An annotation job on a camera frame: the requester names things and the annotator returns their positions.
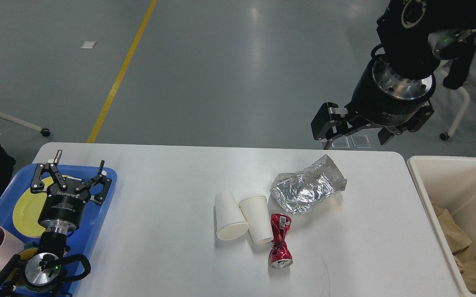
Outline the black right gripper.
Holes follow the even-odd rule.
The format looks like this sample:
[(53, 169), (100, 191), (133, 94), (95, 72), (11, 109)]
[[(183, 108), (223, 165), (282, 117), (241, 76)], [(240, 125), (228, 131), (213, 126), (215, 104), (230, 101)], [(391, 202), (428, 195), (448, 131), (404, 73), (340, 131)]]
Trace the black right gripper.
[(324, 103), (311, 121), (313, 138), (323, 150), (340, 137), (379, 128), (380, 145), (405, 131), (415, 133), (434, 114), (428, 101), (434, 94), (434, 74), (413, 80), (396, 73), (387, 58), (373, 58), (366, 66), (347, 107)]

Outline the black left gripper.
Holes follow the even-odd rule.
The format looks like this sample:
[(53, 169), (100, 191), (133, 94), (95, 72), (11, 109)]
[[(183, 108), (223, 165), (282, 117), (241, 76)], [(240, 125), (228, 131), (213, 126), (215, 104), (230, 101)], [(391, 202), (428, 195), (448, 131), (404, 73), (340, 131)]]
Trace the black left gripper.
[[(38, 163), (31, 181), (31, 193), (46, 192), (45, 184), (41, 181), (44, 173), (49, 173), (53, 182), (58, 186), (67, 190), (68, 186), (64, 177), (58, 170), (58, 163), (62, 156), (62, 150), (58, 150), (52, 162)], [(104, 169), (104, 160), (101, 160), (97, 174), (88, 181), (81, 182), (74, 188), (74, 193), (65, 193), (55, 191), (54, 193), (46, 192), (47, 199), (42, 207), (38, 224), (44, 228), (54, 226), (56, 222), (64, 222), (68, 231), (76, 231), (81, 226), (85, 205), (91, 200), (96, 205), (102, 205), (111, 188), (113, 180), (102, 173)], [(88, 196), (94, 186), (102, 185), (102, 191), (95, 195)]]

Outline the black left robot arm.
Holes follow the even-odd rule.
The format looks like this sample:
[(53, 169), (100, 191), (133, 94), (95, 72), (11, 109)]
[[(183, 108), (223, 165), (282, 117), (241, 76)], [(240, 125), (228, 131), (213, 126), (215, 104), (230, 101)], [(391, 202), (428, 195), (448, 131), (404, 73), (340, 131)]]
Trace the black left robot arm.
[(117, 175), (61, 154), (18, 171), (0, 198), (0, 297), (72, 296), (91, 273)]

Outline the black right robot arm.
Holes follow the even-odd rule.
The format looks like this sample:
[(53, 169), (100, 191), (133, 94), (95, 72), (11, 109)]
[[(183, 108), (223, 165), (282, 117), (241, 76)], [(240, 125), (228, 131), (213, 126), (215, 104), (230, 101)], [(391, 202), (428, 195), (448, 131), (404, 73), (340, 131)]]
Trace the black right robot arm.
[(311, 121), (312, 136), (329, 149), (340, 137), (378, 128), (385, 145), (415, 133), (433, 115), (435, 71), (451, 62), (443, 86), (457, 90), (476, 52), (476, 0), (391, 0), (377, 23), (379, 44), (350, 102), (326, 102)]

